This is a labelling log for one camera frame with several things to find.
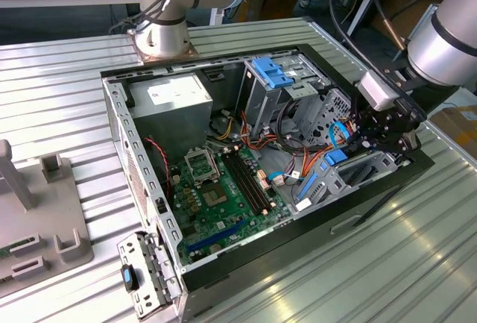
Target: blue tab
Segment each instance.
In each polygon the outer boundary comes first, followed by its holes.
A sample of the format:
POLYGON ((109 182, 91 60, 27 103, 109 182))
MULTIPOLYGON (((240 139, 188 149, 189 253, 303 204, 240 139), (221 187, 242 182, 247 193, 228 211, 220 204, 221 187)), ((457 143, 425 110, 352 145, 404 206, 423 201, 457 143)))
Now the blue tab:
POLYGON ((303 196, 305 196, 306 192, 310 189, 310 186, 315 182, 316 179, 318 179, 318 174, 314 172, 308 182, 305 184, 305 187, 303 187, 303 189, 298 194, 298 200, 301 200, 303 196))
POLYGON ((124 270, 124 282, 129 282, 131 280, 131 273, 129 272, 129 269, 124 270))
POLYGON ((288 78, 280 66, 275 64, 275 62, 268 57, 256 58, 252 60, 252 64, 272 88, 288 87, 294 83, 294 80, 288 78))
POLYGON ((341 149, 334 150, 331 153, 325 155, 325 160, 330 166, 334 166, 341 161, 345 161, 347 158, 348 157, 341 149))

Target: blue pcie slot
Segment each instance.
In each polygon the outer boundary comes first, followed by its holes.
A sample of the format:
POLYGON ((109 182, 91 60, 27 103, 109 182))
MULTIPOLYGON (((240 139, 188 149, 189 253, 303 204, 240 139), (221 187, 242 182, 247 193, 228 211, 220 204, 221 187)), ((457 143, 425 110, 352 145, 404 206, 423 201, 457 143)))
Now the blue pcie slot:
POLYGON ((220 241, 225 237, 231 236, 235 232, 237 232, 239 228, 245 224, 245 222, 245 220, 241 220, 240 222, 237 222, 235 225, 233 225, 231 228, 227 228, 226 230, 223 230, 221 232, 214 233, 213 235, 211 235, 211 237, 207 237, 206 239, 193 243, 192 245, 187 246, 187 250, 189 252, 200 250, 201 248, 211 245, 214 242, 220 241))
POLYGON ((314 172, 313 175, 308 180, 308 182, 306 183, 305 187, 303 187, 303 189, 298 194, 298 200, 301 200, 303 196, 305 196, 306 192, 309 190, 310 186, 313 185, 313 183, 315 182, 317 178, 318 178, 318 174, 314 172))

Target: label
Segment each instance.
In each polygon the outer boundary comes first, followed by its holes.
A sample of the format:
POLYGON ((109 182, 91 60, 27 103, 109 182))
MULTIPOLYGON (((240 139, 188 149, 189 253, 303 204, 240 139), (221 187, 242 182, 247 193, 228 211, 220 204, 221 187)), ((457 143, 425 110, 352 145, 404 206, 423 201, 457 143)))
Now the label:
POLYGON ((199 86, 192 78, 175 79, 171 83, 148 88, 148 94, 154 105, 188 99, 197 95, 199 91, 199 86))
POLYGON ((312 205, 312 202, 310 201, 310 199, 305 198, 302 201, 300 201, 298 204, 296 204, 295 207, 297 208, 298 211, 303 211, 311 205, 312 205))
POLYGON ((477 120, 477 114, 475 114, 474 112, 464 111, 461 112, 461 114, 465 116, 465 119, 467 120, 477 120))

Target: aluminum extrusion table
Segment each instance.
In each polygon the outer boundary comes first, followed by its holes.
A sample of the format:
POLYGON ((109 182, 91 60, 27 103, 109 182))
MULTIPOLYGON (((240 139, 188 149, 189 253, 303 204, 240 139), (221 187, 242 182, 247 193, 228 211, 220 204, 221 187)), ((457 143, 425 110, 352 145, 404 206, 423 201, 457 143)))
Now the aluminum extrusion table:
MULTIPOLYGON (((364 67, 314 24, 286 19, 191 29, 201 54, 309 43, 348 80, 364 67)), ((140 229, 111 142, 99 72, 137 64, 125 36, 0 47, 0 137, 29 165, 74 166, 95 258, 0 299, 1 322, 136 322, 116 243, 140 229)), ((426 127, 436 165, 357 231, 198 322, 470 322, 477 317, 477 174, 426 127)))

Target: ram slot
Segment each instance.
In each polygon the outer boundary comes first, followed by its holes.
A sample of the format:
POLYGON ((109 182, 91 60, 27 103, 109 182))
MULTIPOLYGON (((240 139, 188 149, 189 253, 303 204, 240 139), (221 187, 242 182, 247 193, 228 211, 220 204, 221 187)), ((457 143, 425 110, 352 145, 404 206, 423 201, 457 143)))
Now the ram slot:
POLYGON ((262 214, 263 210, 270 210, 271 206, 268 199, 249 173, 240 156, 237 153, 228 154, 223 156, 222 160, 236 182, 237 187, 247 199, 253 213, 258 216, 262 214))

